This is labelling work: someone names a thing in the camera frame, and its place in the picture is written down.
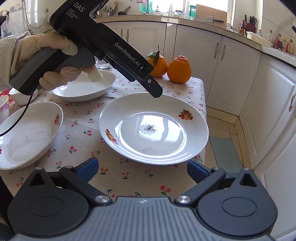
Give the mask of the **left sleeve forearm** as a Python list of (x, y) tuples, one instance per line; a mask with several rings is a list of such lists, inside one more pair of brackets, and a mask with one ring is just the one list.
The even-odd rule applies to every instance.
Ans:
[(1, 91), (10, 88), (11, 64), (16, 42), (18, 40), (22, 42), (27, 36), (30, 36), (28, 31), (1, 39)]

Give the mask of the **gloved left hand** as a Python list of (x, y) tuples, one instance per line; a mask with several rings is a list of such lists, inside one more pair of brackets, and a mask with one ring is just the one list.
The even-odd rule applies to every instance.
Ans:
[[(18, 70), (20, 70), (35, 53), (44, 47), (65, 50), (68, 54), (75, 54), (78, 51), (77, 46), (71, 40), (59, 34), (37, 34), (28, 36), (20, 40), (20, 44), (20, 51), (16, 62), (16, 68)], [(102, 74), (96, 66), (93, 65), (82, 69), (64, 67), (59, 73), (48, 71), (40, 78), (39, 83), (45, 90), (53, 90), (61, 85), (76, 80), (81, 72), (87, 73), (91, 81), (102, 79)]]

